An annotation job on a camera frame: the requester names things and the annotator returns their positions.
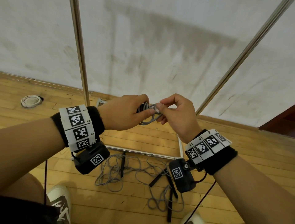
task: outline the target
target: wristband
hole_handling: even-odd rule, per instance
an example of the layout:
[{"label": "wristband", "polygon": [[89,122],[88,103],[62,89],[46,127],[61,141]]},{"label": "wristband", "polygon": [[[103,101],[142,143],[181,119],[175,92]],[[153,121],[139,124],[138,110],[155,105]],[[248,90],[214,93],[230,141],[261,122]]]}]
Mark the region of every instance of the wristband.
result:
[{"label": "wristband", "polygon": [[237,156],[237,151],[229,146],[231,143],[215,129],[204,129],[186,145],[185,153],[198,171],[205,169],[213,175]]},{"label": "wristband", "polygon": [[61,111],[53,115],[51,119],[59,130],[66,147],[69,147],[68,138],[71,140],[70,145],[73,144],[74,139],[75,143],[80,142],[76,144],[76,147],[70,146],[71,151],[83,149],[91,145],[91,143],[95,143],[95,140],[99,139],[99,135],[104,132],[104,124],[97,108],[94,106],[86,108],[85,105],[80,105],[61,108]]}]

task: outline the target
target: qr code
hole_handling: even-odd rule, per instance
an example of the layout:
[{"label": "qr code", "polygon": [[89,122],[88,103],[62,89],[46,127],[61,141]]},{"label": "qr code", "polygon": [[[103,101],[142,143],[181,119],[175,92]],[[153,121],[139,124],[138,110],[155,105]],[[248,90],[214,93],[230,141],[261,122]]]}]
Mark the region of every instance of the qr code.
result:
[{"label": "qr code", "polygon": [[100,154],[97,154],[97,156],[93,157],[90,161],[97,166],[98,164],[100,164],[103,161],[103,157]]},{"label": "qr code", "polygon": [[208,147],[205,145],[204,142],[200,142],[195,145],[195,148],[197,149],[198,153],[202,155],[203,153],[209,151]]},{"label": "qr code", "polygon": [[216,133],[215,135],[220,141],[222,141],[222,142],[226,141],[226,139],[221,134]]},{"label": "qr code", "polygon": [[219,141],[213,135],[210,135],[208,138],[205,138],[205,141],[211,148],[219,144]]},{"label": "qr code", "polygon": [[80,142],[77,142],[76,144],[77,144],[77,148],[78,148],[78,149],[85,148],[86,146],[89,146],[89,145],[90,145],[90,143],[89,143],[89,138],[84,139],[84,140],[82,140],[82,141],[80,141]]},{"label": "qr code", "polygon": [[76,107],[68,107],[67,108],[67,113],[68,114],[77,113],[77,112],[81,112],[79,106],[76,106]]},{"label": "qr code", "polygon": [[80,140],[82,138],[88,137],[88,132],[87,132],[86,126],[73,129],[73,132],[74,132],[74,136],[75,136],[76,140]]},{"label": "qr code", "polygon": [[69,119],[70,119],[72,127],[77,126],[77,125],[81,125],[81,124],[85,124],[85,121],[84,121],[81,113],[79,113],[77,115],[69,116]]},{"label": "qr code", "polygon": [[174,176],[175,180],[183,177],[182,172],[180,170],[180,167],[177,167],[177,168],[173,169],[172,173],[173,173],[173,176]]},{"label": "qr code", "polygon": [[195,151],[193,148],[187,150],[187,152],[188,152],[188,154],[190,155],[190,157],[191,157],[192,159],[198,157],[198,154],[196,153],[196,151]]}]

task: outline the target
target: forearm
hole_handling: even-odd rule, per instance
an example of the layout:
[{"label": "forearm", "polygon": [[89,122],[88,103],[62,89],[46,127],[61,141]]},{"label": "forearm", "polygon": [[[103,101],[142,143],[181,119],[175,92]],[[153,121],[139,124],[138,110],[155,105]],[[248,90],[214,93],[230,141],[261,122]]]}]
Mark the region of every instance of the forearm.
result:
[{"label": "forearm", "polygon": [[295,197],[241,157],[213,176],[245,223],[295,223]]},{"label": "forearm", "polygon": [[65,148],[51,118],[0,129],[0,191]]}]

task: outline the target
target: metal frame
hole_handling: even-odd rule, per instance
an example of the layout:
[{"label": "metal frame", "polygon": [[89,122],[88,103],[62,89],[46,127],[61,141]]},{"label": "metal frame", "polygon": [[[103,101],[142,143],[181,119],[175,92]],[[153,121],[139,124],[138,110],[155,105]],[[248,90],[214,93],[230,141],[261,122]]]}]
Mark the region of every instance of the metal frame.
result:
[{"label": "metal frame", "polygon": [[[213,99],[213,97],[219,92],[219,90],[224,86],[224,84],[229,80],[229,78],[234,74],[234,72],[239,68],[239,66],[243,63],[243,61],[249,56],[249,54],[254,50],[254,48],[259,44],[262,38],[268,33],[268,31],[272,28],[272,26],[278,21],[281,15],[289,8],[289,6],[293,3],[294,0],[283,0],[275,11],[271,14],[269,19],[265,22],[265,24],[261,27],[258,33],[254,36],[254,38],[250,41],[250,43],[246,46],[237,60],[233,63],[233,65],[229,68],[229,70],[225,73],[222,79],[218,82],[215,88],[211,91],[211,93],[207,96],[205,101],[201,104],[201,106],[196,111],[196,115],[199,115],[204,108],[209,104],[209,102]],[[87,106],[90,106],[89,101],[89,90],[87,84],[87,74],[86,74],[86,66],[85,66],[85,56],[84,56],[84,47],[83,47],[83,38],[82,38],[82,28],[81,28],[81,19],[80,19],[80,11],[79,11],[79,1],[78,0],[70,0],[73,25],[75,31],[75,39],[77,45],[80,73],[82,79],[82,87],[84,92],[84,100]],[[99,103],[104,104],[107,101],[99,99],[97,106]],[[180,156],[183,158],[183,149],[181,140],[178,138]],[[133,149],[121,148],[111,145],[106,145],[107,148],[111,150],[121,151],[121,152],[131,152],[137,153],[141,155],[153,155],[158,158],[174,160],[178,157],[172,157],[161,154],[153,154],[150,152],[142,152]]]}]

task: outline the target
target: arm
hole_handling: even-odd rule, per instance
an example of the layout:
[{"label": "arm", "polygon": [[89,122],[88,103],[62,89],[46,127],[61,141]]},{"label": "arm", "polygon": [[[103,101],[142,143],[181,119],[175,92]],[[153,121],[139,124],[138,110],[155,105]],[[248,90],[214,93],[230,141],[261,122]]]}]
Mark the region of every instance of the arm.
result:
[{"label": "arm", "polygon": [[[168,108],[173,104],[177,109]],[[157,108],[164,114],[158,122],[169,122],[184,143],[201,132],[193,103],[183,96],[163,99]],[[295,223],[295,197],[239,156],[213,177],[245,223]]]},{"label": "arm", "polygon": [[[125,95],[100,106],[105,129],[126,130],[153,115],[152,109],[136,113],[144,102],[145,94]],[[51,118],[0,129],[0,142],[0,191],[65,148]]]}]

